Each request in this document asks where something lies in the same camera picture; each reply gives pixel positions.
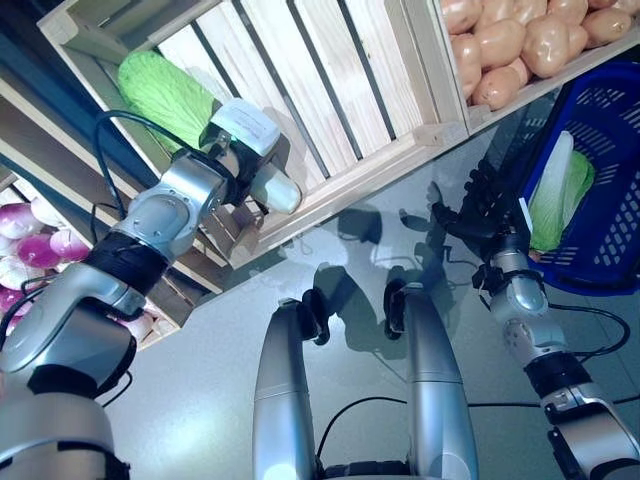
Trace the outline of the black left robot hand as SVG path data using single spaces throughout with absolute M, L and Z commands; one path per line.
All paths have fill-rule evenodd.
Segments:
M 276 123 L 241 98 L 215 101 L 212 115 L 199 136 L 199 148 L 222 164 L 234 178 L 253 174 L 268 158 L 280 138 Z

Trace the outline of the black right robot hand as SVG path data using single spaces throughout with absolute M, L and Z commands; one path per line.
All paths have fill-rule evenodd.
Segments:
M 501 250 L 503 238 L 521 249 L 528 246 L 530 229 L 519 198 L 497 170 L 481 162 L 470 172 L 464 189 L 459 211 L 442 200 L 431 207 L 435 220 L 447 233 L 462 240 L 481 259 Z

